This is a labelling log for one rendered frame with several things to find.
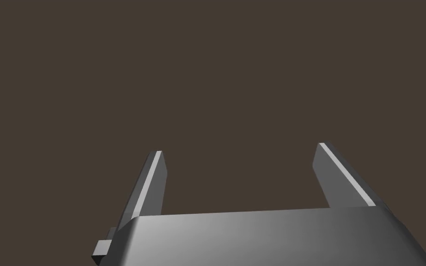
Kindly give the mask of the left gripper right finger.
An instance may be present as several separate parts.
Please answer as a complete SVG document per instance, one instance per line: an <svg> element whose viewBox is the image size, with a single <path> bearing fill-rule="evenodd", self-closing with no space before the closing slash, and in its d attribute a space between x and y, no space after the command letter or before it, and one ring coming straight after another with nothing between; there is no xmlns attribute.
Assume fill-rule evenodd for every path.
<svg viewBox="0 0 426 266"><path fill-rule="evenodd" d="M312 168L331 208L377 206L390 210L331 142L317 144Z"/></svg>

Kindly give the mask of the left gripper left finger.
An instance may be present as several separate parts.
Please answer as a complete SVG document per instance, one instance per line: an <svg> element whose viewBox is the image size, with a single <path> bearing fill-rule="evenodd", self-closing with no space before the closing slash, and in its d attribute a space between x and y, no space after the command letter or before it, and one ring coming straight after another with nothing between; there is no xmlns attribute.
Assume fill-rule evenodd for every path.
<svg viewBox="0 0 426 266"><path fill-rule="evenodd" d="M135 217L161 214L167 175L164 153L150 152L122 211L117 231Z"/></svg>

